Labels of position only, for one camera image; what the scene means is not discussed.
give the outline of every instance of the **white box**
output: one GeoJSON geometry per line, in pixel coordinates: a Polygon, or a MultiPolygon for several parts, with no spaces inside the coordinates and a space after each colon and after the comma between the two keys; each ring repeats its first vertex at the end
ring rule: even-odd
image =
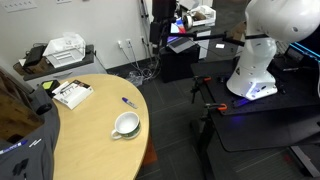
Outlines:
{"type": "Polygon", "coordinates": [[[192,26],[200,26],[200,25],[215,26],[216,11],[214,9],[210,8],[207,5],[203,5],[188,11],[188,13],[191,14],[191,16],[194,16],[196,12],[203,14],[206,17],[206,19],[193,21],[192,26]]]}
{"type": "Polygon", "coordinates": [[[61,84],[57,89],[53,90],[56,95],[53,97],[62,104],[68,106],[71,110],[78,106],[91,93],[93,88],[81,81],[74,80],[61,84]]]}
{"type": "Polygon", "coordinates": [[[79,34],[74,34],[71,38],[64,37],[51,40],[43,56],[45,56],[55,68],[58,68],[82,61],[86,53],[85,47],[86,43],[82,37],[79,34]]]}

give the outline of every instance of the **white cup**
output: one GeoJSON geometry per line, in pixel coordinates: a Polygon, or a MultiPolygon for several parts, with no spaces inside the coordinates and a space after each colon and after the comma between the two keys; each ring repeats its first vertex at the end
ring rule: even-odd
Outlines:
{"type": "Polygon", "coordinates": [[[117,117],[114,124],[114,130],[111,132],[113,139],[133,139],[140,132],[139,116],[134,112],[125,112],[117,117]]]}

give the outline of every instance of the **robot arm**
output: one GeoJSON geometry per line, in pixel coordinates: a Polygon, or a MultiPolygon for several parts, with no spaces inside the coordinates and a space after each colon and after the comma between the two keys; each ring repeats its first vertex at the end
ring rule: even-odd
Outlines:
{"type": "Polygon", "coordinates": [[[246,20],[245,47],[227,87],[256,100],[277,92],[267,71],[276,53],[275,40],[290,43],[308,37],[320,23],[320,0],[252,0],[246,20]]]}

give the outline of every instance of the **wooden table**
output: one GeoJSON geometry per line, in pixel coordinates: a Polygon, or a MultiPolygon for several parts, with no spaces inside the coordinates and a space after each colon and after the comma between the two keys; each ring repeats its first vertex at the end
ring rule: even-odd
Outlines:
{"type": "Polygon", "coordinates": [[[134,179],[149,137],[149,114],[143,96],[117,76],[91,74],[65,81],[74,79],[90,84],[94,92],[73,110],[55,101],[61,127],[54,152],[54,179],[134,179]],[[138,109],[124,103],[122,97],[138,109]],[[141,131],[131,140],[113,140],[110,133],[114,122],[126,111],[138,114],[141,131]]]}

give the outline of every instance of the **white wall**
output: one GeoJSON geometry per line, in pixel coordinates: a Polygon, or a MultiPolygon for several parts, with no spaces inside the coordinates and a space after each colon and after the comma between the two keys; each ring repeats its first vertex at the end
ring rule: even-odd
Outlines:
{"type": "MultiPolygon", "coordinates": [[[[106,69],[128,63],[118,40],[130,38],[137,59],[146,58],[140,39],[144,32],[138,0],[73,0],[64,4],[34,1],[38,8],[30,10],[7,13],[0,7],[0,66],[11,68],[33,43],[60,38],[63,32],[76,32],[87,44],[94,44],[106,69]]],[[[150,14],[151,2],[147,2],[150,14]]],[[[21,81],[12,68],[7,71],[21,81]]]]}

